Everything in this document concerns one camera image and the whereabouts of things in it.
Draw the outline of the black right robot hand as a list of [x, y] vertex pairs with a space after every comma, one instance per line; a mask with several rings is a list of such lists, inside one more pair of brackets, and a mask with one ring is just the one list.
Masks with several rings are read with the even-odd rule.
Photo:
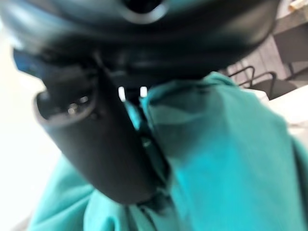
[[162, 186], [118, 96], [197, 79], [255, 50], [278, 0], [3, 0], [17, 68], [40, 79], [35, 116], [97, 190], [124, 205]]

